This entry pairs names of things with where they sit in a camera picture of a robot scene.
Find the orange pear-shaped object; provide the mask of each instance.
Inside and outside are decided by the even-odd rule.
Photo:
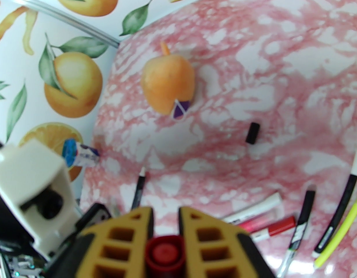
[[[163,56],[147,61],[141,76],[141,86],[149,105],[158,113],[170,115],[175,101],[191,101],[195,91],[195,72],[187,59],[170,54],[162,42]]]

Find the purple geometric sticker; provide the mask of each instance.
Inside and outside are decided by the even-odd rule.
[[[190,101],[175,101],[175,106],[173,108],[173,118],[179,118],[180,116],[183,116],[190,107]]]

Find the pink marker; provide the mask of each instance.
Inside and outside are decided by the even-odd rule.
[[[239,227],[245,229],[249,233],[257,232],[267,225],[274,223],[278,219],[275,209],[263,213],[262,215],[252,218],[251,220],[238,224]]]
[[[291,228],[295,228],[295,218],[293,216],[275,222],[274,224],[269,225],[267,228],[264,228],[258,232],[252,233],[250,237],[254,242],[259,242],[262,240],[267,240],[272,236],[281,234]]]

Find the camera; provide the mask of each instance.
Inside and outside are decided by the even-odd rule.
[[[21,205],[20,208],[23,210],[23,212],[25,212],[32,205],[37,207],[37,211],[42,215],[43,218],[46,220],[52,220],[53,218],[57,217],[57,215],[62,210],[64,200],[61,195],[48,187],[38,196]]]

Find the small bottle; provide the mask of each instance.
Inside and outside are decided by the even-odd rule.
[[[99,160],[99,151],[90,146],[81,144],[75,139],[67,139],[64,141],[62,156],[69,167],[95,167]]]

